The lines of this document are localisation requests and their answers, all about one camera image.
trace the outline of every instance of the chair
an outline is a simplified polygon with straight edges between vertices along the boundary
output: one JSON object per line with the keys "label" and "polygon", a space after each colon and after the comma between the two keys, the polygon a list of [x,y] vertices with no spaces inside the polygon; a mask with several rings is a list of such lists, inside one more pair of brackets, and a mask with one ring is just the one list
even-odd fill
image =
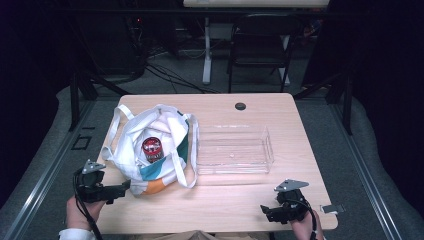
{"label": "chair", "polygon": [[[228,92],[231,93],[233,66],[248,68],[285,68],[280,92],[290,65],[294,39],[303,33],[304,24],[291,15],[248,14],[238,18],[231,31],[227,66]],[[282,37],[289,36],[287,47]]]}

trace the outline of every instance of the orange fabric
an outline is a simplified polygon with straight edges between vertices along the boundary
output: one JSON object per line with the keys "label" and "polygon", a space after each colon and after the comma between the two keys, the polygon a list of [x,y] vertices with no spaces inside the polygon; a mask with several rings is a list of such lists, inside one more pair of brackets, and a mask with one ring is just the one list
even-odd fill
{"label": "orange fabric", "polygon": [[163,184],[162,178],[153,180],[153,181],[149,181],[149,183],[147,184],[147,189],[146,191],[144,191],[142,194],[154,194],[154,193],[158,193],[160,191],[162,191],[165,188],[165,184]]}

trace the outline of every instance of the sleeve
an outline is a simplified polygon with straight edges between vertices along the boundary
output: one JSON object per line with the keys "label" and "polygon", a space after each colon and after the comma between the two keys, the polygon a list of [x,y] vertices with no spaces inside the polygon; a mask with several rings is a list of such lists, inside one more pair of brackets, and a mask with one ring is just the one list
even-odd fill
{"label": "sleeve", "polygon": [[68,228],[59,232],[59,240],[96,240],[96,238],[90,231]]}

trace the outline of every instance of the hand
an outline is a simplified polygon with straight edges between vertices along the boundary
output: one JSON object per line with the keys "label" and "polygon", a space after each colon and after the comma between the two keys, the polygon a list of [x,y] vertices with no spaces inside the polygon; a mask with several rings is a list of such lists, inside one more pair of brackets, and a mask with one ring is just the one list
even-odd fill
{"label": "hand", "polygon": [[[88,212],[96,222],[99,219],[100,210],[102,210],[105,203],[106,201],[85,203]],[[68,228],[79,228],[88,231],[92,230],[90,224],[87,221],[87,218],[78,209],[75,196],[72,196],[66,202],[66,222]]]}
{"label": "hand", "polygon": [[[321,222],[319,216],[315,210],[313,210],[315,219],[317,221],[317,236],[316,239],[323,240],[324,235],[322,233]],[[294,235],[297,240],[310,240],[312,233],[312,215],[308,212],[305,214],[305,218],[302,221],[290,221]]]}

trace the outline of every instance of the tabletop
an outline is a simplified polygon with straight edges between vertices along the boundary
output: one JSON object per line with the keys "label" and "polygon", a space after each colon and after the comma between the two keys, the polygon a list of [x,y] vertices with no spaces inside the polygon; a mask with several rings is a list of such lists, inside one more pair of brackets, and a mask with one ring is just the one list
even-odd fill
{"label": "tabletop", "polygon": [[[320,215],[323,229],[337,227],[333,214],[319,211],[331,205],[317,162],[295,102],[290,94],[178,94],[127,95],[120,100],[134,114],[157,104],[191,113],[202,127],[216,125],[262,125],[269,130],[274,162],[269,173],[201,174],[192,189],[178,182],[153,195],[126,196],[105,206],[98,221],[104,234],[157,234],[191,230],[256,232],[290,230],[290,224],[268,222],[260,205],[278,207],[274,188],[285,179],[308,182],[301,188],[312,208]],[[244,110],[235,105],[244,103]],[[119,129],[125,124],[121,120]],[[120,131],[112,144],[116,146]],[[104,163],[100,157],[97,162]],[[112,162],[106,161],[105,186],[125,181]],[[188,180],[193,177],[185,169]]]}
{"label": "tabletop", "polygon": [[325,8],[329,0],[184,0],[185,7]]}

